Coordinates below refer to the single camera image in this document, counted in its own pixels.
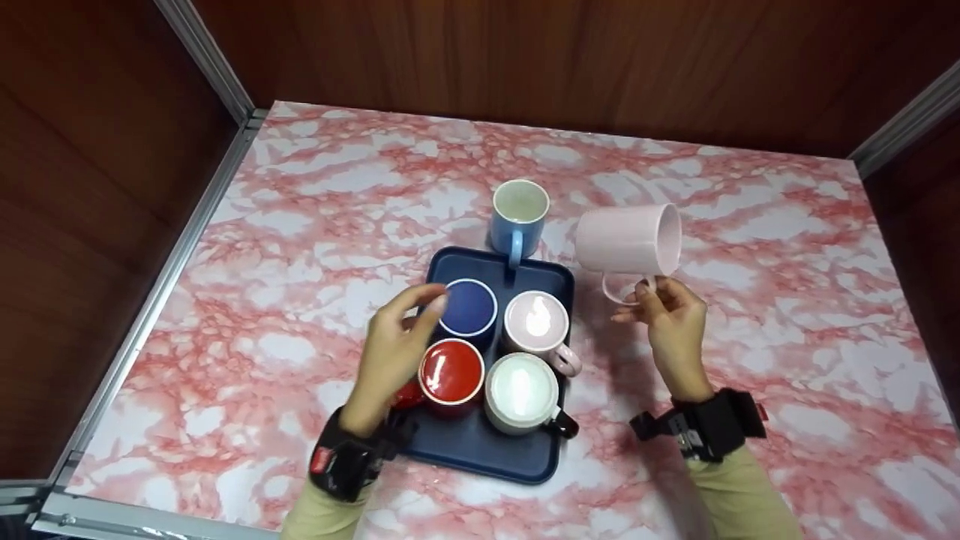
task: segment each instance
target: wrist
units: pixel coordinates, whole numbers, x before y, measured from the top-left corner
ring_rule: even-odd
[[[340,429],[360,437],[370,438],[386,416],[386,407],[364,403],[351,395],[340,411]]]
[[[678,402],[698,404],[713,397],[713,386],[706,373],[686,377],[664,377],[670,396]]]

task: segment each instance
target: red mug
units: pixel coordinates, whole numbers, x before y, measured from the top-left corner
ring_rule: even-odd
[[[486,368],[476,347],[451,337],[442,339],[423,354],[417,379],[400,388],[394,408],[427,403],[444,418],[459,418],[470,412],[483,394]]]

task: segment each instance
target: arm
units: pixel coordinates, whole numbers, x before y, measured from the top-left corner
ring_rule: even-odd
[[[419,318],[404,317],[408,309],[427,303]],[[374,315],[356,384],[340,412],[342,430],[360,438],[373,434],[397,390],[417,372],[430,334],[445,308],[444,286],[432,283],[404,290]],[[283,520],[280,540],[353,538],[371,489],[365,487],[355,503],[347,503],[334,500],[308,480]]]
[[[713,397],[702,360],[707,304],[686,285],[664,277],[657,278],[656,292],[638,283],[627,301],[638,306],[620,308],[612,320],[647,324],[654,363],[674,399],[700,403]],[[707,507],[714,538],[803,538],[797,519],[746,446],[722,463],[688,460],[687,469]]]
[[[715,538],[803,538],[797,519],[746,445],[723,463],[691,460],[686,466],[710,514]]]

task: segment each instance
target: navy blue tray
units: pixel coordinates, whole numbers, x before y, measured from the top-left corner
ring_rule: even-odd
[[[426,280],[449,283],[474,278],[487,284],[496,295],[496,336],[484,354],[487,369],[500,356],[497,346],[503,330],[503,311],[515,295],[541,290],[556,296],[573,310],[573,274],[560,264],[542,260],[523,260],[517,270],[507,268],[507,258],[499,254],[461,247],[445,247],[430,261]],[[570,344],[569,333],[564,342]],[[564,404],[566,378],[554,373],[560,382],[559,405]],[[405,411],[420,429],[403,453],[419,461],[470,471],[525,484],[544,483],[553,476],[560,460],[561,438],[546,430],[521,436],[505,435],[491,425],[478,405],[469,416],[459,420],[436,418],[424,407]]]

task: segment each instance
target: mug rim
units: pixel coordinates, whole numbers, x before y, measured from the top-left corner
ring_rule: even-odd
[[[451,330],[450,327],[447,326],[446,323],[444,322],[444,317],[442,315],[440,317],[440,328],[444,329],[444,331],[446,331],[447,333],[453,334],[455,337],[476,337],[478,335],[481,335],[483,332],[489,330],[490,327],[493,326],[493,323],[496,321],[496,313],[500,310],[500,304],[496,301],[496,295],[493,294],[493,290],[490,289],[490,286],[484,282],[481,282],[480,280],[475,280],[474,278],[460,278],[457,280],[453,280],[452,282],[447,283],[444,286],[444,288],[449,288],[451,285],[454,285],[459,282],[479,283],[480,286],[482,286],[490,295],[490,297],[493,299],[493,313],[490,316],[490,320],[487,321],[487,324],[484,325],[482,329],[475,332],[463,333],[461,331]]]
[[[500,365],[504,361],[515,356],[529,356],[530,358],[532,358],[540,366],[543,372],[546,374],[547,379],[552,381],[552,384],[550,384],[550,388],[549,388],[550,403],[544,408],[540,417],[536,420],[517,422],[514,420],[510,420],[509,418],[506,418],[505,415],[503,414],[503,411],[497,405],[496,400],[492,396],[492,392],[493,392],[492,383],[493,383],[493,377],[495,376],[496,371],[500,368]],[[560,383],[557,381],[557,377],[556,375],[554,375],[553,370],[550,369],[550,366],[548,366],[546,362],[543,361],[543,358],[540,358],[539,356],[536,356],[532,353],[525,353],[525,352],[519,351],[516,353],[509,353],[507,355],[501,356],[500,358],[497,359],[496,362],[493,363],[493,366],[491,366],[487,379],[488,379],[487,387],[484,389],[484,397],[486,398],[486,403],[487,405],[490,406],[490,410],[493,413],[493,415],[496,416],[496,418],[500,422],[503,422],[504,424],[510,426],[511,428],[514,428],[517,430],[528,430],[528,429],[542,426],[546,421],[548,421],[552,417],[554,408],[558,407],[557,400],[560,399]]]
[[[469,395],[466,396],[464,399],[457,400],[455,402],[444,401],[438,398],[437,396],[434,396],[426,389],[426,386],[423,384],[423,364],[424,364],[424,361],[426,360],[427,353],[429,353],[430,350],[433,349],[434,347],[442,343],[446,343],[447,341],[456,341],[456,342],[467,344],[467,346],[470,347],[470,349],[473,351],[473,354],[476,357],[477,361],[480,363],[480,377],[477,379],[476,387],[473,388],[473,390],[469,393]],[[480,391],[480,388],[483,388],[483,385],[484,385],[483,383],[485,380],[487,380],[487,366],[484,365],[483,356],[480,354],[480,351],[478,351],[477,348],[474,347],[472,343],[470,343],[469,341],[466,341],[465,339],[460,339],[459,337],[448,337],[445,339],[441,339],[440,341],[437,341],[436,343],[427,347],[426,351],[423,352],[423,358],[420,359],[420,367],[417,368],[417,384],[420,385],[420,392],[423,393],[423,396],[426,397],[426,399],[430,400],[431,402],[437,405],[454,406],[454,405],[465,404],[466,402],[472,400],[477,395],[477,392]]]
[[[510,320],[510,319],[509,319],[510,308],[513,306],[514,301],[515,301],[516,299],[520,298],[520,297],[523,296],[523,295],[526,295],[526,294],[537,294],[537,293],[542,294],[542,295],[546,295],[546,296],[550,297],[551,300],[553,300],[554,302],[557,303],[557,306],[560,307],[560,311],[564,314],[564,326],[566,326],[566,329],[564,330],[564,335],[560,336],[560,339],[559,339],[556,343],[550,345],[549,347],[527,347],[526,345],[521,344],[519,341],[516,340],[516,337],[514,336],[514,333],[513,333],[512,331],[510,331],[510,325],[508,324],[508,321]],[[561,302],[560,299],[557,298],[556,296],[554,296],[554,295],[552,295],[552,294],[550,294],[550,293],[548,293],[548,292],[546,292],[546,291],[537,290],[537,289],[525,290],[525,291],[521,292],[520,294],[517,294],[514,298],[510,299],[510,302],[507,303],[506,309],[503,310],[503,330],[506,331],[507,336],[510,337],[510,339],[513,340],[514,343],[516,343],[517,345],[519,345],[520,347],[522,347],[522,348],[524,349],[523,352],[527,352],[527,353],[549,353],[549,352],[551,352],[551,351],[556,350],[558,347],[560,347],[561,345],[564,344],[564,340],[566,339],[566,335],[570,332],[570,315],[569,315],[569,313],[566,312],[566,307],[564,307],[564,303]]]
[[[667,223],[666,226],[675,225],[677,227],[677,237],[675,238],[677,242],[677,249],[674,250],[674,253],[665,254],[662,252],[662,238],[660,235],[664,227],[664,221],[669,219],[671,223]],[[680,217],[680,209],[677,208],[677,205],[673,203],[665,203],[661,205],[660,215],[657,216],[657,239],[654,242],[654,254],[657,256],[657,266],[660,267],[660,270],[663,272],[664,276],[669,276],[677,271],[680,268],[680,255],[684,249],[684,220]],[[662,258],[670,257],[671,268],[669,271],[664,268]]]
[[[546,199],[546,206],[543,208],[543,212],[541,212],[540,215],[537,216],[536,219],[528,219],[528,220],[513,219],[513,218],[510,218],[510,217],[507,217],[506,215],[504,215],[504,213],[503,213],[502,211],[500,211],[499,208],[496,207],[496,194],[500,191],[500,189],[501,189],[504,185],[514,184],[514,183],[516,183],[516,184],[530,184],[530,185],[536,187],[537,189],[539,189],[539,190],[540,190],[540,193],[543,193],[543,198]],[[496,212],[496,215],[502,217],[503,219],[505,219],[505,220],[509,221],[510,223],[515,224],[515,225],[530,225],[531,223],[537,223],[538,221],[540,221],[541,219],[543,219],[544,216],[546,216],[546,214],[547,214],[548,211],[550,211],[550,194],[546,192],[546,189],[544,189],[542,185],[537,184],[536,182],[534,182],[534,181],[532,181],[532,180],[530,180],[530,179],[526,179],[526,178],[513,178],[513,179],[508,180],[507,182],[504,182],[504,183],[501,184],[501,185],[498,185],[498,186],[496,187],[496,189],[493,191],[493,211]]]

